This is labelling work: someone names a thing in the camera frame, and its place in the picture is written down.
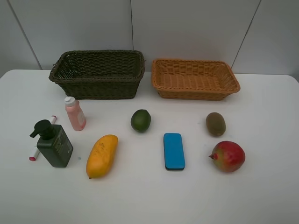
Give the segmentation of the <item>green lime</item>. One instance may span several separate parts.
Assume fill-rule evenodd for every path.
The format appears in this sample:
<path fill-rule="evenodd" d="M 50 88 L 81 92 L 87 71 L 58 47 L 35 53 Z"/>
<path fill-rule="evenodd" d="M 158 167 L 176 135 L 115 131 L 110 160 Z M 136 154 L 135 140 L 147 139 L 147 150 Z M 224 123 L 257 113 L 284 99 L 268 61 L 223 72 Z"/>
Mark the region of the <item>green lime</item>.
<path fill-rule="evenodd" d="M 137 110 L 133 114 L 130 123 L 135 131 L 144 133 L 148 130 L 151 124 L 151 115 L 145 109 Z"/>

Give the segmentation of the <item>red green pomegranate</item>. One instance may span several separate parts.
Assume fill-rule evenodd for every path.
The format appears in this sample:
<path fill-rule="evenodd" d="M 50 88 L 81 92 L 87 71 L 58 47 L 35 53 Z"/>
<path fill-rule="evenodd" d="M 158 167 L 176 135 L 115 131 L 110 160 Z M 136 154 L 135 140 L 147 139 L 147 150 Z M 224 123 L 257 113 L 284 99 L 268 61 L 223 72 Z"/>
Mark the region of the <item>red green pomegranate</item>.
<path fill-rule="evenodd" d="M 243 165 L 246 156 L 237 143 L 222 141 L 213 148 L 209 158 L 220 171 L 231 173 Z"/>

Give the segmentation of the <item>yellow mango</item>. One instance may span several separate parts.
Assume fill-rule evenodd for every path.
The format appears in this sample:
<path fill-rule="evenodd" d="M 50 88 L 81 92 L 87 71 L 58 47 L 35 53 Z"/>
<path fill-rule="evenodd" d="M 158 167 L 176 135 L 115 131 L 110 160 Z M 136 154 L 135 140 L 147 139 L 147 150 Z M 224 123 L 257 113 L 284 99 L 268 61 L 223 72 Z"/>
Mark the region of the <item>yellow mango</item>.
<path fill-rule="evenodd" d="M 114 163 L 118 137 L 105 135 L 94 144 L 86 163 L 86 174 L 89 179 L 101 178 L 108 174 Z"/>

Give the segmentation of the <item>orange wicker basket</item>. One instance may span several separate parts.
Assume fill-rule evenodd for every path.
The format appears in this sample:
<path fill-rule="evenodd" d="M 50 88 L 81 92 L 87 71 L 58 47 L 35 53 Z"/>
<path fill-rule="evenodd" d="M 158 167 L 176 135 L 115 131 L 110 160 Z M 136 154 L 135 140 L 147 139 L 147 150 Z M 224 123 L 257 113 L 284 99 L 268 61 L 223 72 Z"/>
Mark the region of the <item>orange wicker basket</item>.
<path fill-rule="evenodd" d="M 155 59 L 151 74 L 162 98 L 220 101 L 241 89 L 223 61 Z"/>

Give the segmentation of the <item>white marker red caps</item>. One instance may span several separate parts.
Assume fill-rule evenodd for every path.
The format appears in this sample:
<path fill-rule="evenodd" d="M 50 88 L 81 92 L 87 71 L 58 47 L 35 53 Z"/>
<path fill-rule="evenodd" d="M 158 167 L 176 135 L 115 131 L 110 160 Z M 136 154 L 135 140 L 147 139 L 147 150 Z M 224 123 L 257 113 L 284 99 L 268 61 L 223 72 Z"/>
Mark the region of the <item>white marker red caps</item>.
<path fill-rule="evenodd" d="M 49 119 L 49 122 L 51 124 L 55 124 L 57 120 L 57 116 L 56 115 L 52 115 L 51 118 Z M 32 152 L 30 153 L 30 156 L 29 156 L 29 160 L 30 161 L 36 161 L 38 156 L 40 154 L 40 151 L 39 149 L 37 148 L 37 146 L 34 147 L 34 149 L 32 150 Z"/>

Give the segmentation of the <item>dark green pump bottle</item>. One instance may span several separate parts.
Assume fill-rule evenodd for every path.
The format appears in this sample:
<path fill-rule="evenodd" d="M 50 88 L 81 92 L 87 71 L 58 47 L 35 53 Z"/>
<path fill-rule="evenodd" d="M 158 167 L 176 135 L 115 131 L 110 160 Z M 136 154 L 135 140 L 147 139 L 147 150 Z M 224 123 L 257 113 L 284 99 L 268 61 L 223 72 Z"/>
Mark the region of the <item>dark green pump bottle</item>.
<path fill-rule="evenodd" d="M 40 153 L 55 168 L 67 167 L 73 146 L 61 125 L 52 124 L 44 119 L 38 121 L 30 137 L 39 135 L 36 144 Z"/>

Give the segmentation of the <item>pink bottle white cap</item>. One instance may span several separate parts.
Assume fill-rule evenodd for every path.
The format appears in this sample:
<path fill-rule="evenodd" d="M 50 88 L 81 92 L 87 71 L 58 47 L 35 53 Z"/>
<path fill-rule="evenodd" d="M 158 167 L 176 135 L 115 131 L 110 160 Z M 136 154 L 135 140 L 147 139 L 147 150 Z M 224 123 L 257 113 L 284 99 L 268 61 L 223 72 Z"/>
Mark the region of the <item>pink bottle white cap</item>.
<path fill-rule="evenodd" d="M 82 131 L 86 125 L 86 119 L 80 107 L 79 101 L 74 97 L 66 97 L 64 99 L 64 104 L 73 129 L 75 131 Z"/>

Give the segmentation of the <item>dark brown wicker basket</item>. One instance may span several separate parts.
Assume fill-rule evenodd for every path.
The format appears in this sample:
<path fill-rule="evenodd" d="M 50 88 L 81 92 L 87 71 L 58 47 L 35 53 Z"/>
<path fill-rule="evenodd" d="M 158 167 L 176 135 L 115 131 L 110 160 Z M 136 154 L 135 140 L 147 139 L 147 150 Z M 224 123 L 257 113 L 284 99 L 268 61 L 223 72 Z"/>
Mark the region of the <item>dark brown wicker basket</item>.
<path fill-rule="evenodd" d="M 49 79 L 77 100 L 132 99 L 144 72 L 137 50 L 75 50 L 60 56 Z"/>

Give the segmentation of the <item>brown kiwi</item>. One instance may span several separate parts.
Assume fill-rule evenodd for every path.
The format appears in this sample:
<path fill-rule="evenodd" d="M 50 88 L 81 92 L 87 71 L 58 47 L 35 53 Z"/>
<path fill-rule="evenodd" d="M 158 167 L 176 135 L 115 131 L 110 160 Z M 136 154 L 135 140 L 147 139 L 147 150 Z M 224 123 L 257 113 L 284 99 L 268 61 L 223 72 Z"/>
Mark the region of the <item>brown kiwi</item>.
<path fill-rule="evenodd" d="M 226 123 L 223 116 L 212 112 L 206 117 L 206 127 L 212 136 L 222 136 L 226 131 Z"/>

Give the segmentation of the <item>blue board eraser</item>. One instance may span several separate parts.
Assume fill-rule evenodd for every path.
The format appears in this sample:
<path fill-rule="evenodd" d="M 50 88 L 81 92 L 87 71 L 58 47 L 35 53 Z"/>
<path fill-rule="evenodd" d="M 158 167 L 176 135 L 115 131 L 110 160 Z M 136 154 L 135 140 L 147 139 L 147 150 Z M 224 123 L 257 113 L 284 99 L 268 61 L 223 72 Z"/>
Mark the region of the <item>blue board eraser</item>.
<path fill-rule="evenodd" d="M 164 134 L 164 163 L 167 170 L 182 171 L 185 169 L 185 155 L 181 134 Z"/>

